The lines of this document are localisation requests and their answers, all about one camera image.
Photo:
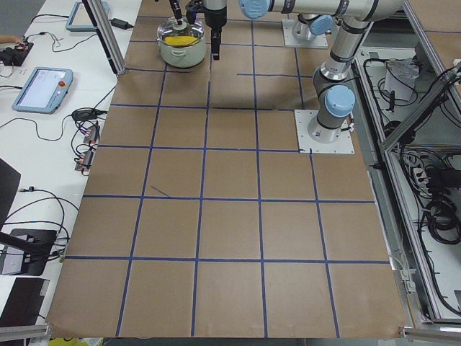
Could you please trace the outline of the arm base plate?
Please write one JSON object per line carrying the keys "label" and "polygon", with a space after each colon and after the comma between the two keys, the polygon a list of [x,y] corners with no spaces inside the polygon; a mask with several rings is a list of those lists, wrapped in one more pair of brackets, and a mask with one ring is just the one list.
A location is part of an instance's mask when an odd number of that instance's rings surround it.
{"label": "arm base plate", "polygon": [[301,29],[300,32],[297,32],[295,31],[295,28],[297,27],[298,21],[296,19],[282,20],[285,47],[327,49],[328,41],[325,34],[313,35],[307,28]]}
{"label": "arm base plate", "polygon": [[354,154],[349,124],[329,130],[317,121],[317,110],[295,110],[298,151],[304,154]]}

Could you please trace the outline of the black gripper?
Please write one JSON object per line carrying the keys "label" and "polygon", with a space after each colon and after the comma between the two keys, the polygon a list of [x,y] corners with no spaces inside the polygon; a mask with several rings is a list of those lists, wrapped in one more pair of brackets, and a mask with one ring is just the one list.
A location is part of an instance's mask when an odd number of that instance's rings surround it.
{"label": "black gripper", "polygon": [[227,23],[226,0],[203,0],[205,23],[211,31],[211,53],[214,60],[220,59],[220,34]]}
{"label": "black gripper", "polygon": [[[174,17],[178,25],[182,24],[182,8],[180,6],[180,0],[170,0],[170,7],[174,12]],[[198,13],[202,13],[202,2],[201,1],[189,1],[185,6],[185,13],[189,24],[194,24],[194,16]]]}

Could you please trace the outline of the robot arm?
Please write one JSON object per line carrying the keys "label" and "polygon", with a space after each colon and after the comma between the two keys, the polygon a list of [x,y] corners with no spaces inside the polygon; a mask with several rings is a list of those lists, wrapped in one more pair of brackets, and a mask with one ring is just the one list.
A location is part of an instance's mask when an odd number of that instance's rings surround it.
{"label": "robot arm", "polygon": [[[239,1],[242,14],[249,19],[258,19],[273,10],[274,1]],[[222,28],[227,23],[227,1],[189,1],[185,6],[188,23],[193,24],[197,13],[203,13],[205,23],[211,30],[211,42],[221,43]],[[323,35],[333,24],[333,17],[325,14],[299,14],[292,34],[300,40],[309,36]]]}
{"label": "robot arm", "polygon": [[354,93],[341,83],[373,22],[388,18],[402,1],[240,1],[242,13],[258,19],[267,12],[325,14],[341,17],[342,23],[329,58],[315,70],[314,87],[320,103],[316,118],[308,125],[309,136],[319,143],[333,143],[355,105]]}

